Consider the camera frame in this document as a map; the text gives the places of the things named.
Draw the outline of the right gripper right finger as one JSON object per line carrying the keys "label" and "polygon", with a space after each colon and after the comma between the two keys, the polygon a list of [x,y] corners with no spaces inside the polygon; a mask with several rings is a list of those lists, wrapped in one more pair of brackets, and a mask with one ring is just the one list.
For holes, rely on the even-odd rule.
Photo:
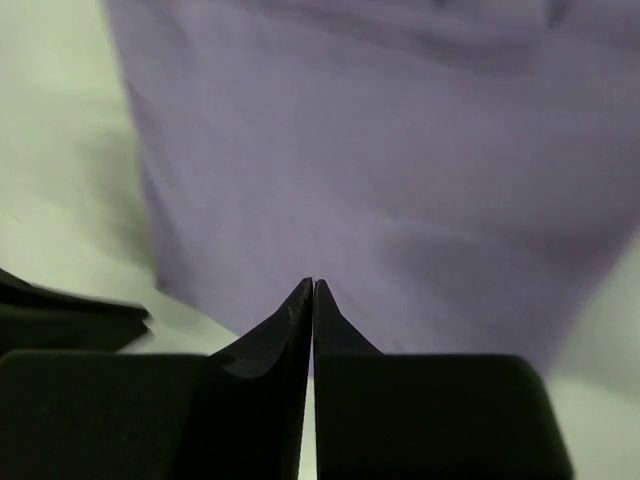
{"label": "right gripper right finger", "polygon": [[537,372],[513,355],[391,355],[313,294],[321,479],[570,479]]}

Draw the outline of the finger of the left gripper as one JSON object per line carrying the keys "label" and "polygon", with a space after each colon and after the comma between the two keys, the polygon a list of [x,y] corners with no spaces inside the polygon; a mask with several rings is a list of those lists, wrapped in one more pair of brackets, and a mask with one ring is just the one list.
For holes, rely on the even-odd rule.
{"label": "finger of the left gripper", "polygon": [[148,332],[147,309],[51,290],[1,272],[1,352],[116,352]]}

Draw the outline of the lavender t shirt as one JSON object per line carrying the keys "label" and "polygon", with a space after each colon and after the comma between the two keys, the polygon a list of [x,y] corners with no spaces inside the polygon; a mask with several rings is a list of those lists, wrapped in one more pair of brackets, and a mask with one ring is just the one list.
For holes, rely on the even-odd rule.
{"label": "lavender t shirt", "polygon": [[546,371],[639,226],[635,1],[110,1],[164,293],[304,277],[387,353]]}

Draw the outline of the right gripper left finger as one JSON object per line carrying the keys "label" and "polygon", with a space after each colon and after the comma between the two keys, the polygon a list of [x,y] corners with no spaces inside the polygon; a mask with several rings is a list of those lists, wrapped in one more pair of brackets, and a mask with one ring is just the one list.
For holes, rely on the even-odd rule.
{"label": "right gripper left finger", "polygon": [[1,352],[5,479],[294,479],[313,283],[211,355]]}

